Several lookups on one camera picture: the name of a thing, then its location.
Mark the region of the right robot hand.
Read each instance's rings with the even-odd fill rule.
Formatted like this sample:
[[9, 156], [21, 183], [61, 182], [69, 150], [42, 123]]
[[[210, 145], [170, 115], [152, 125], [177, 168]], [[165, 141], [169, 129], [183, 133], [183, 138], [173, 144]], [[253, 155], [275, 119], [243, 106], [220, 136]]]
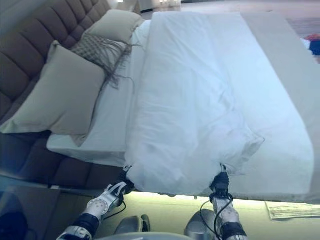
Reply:
[[224, 164], [220, 164], [221, 172], [215, 176], [213, 182], [210, 185], [210, 189], [219, 194], [227, 194], [229, 191], [229, 176], [227, 173], [227, 167]]

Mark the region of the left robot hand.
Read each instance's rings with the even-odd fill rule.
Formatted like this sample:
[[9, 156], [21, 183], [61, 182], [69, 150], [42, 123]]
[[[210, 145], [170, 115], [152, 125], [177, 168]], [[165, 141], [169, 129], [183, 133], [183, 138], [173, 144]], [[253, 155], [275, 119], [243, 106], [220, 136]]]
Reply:
[[130, 165], [125, 166], [118, 175], [117, 183], [120, 184], [118, 189], [119, 194], [127, 195], [135, 190], [134, 183], [127, 177], [127, 174], [131, 168], [132, 166]]

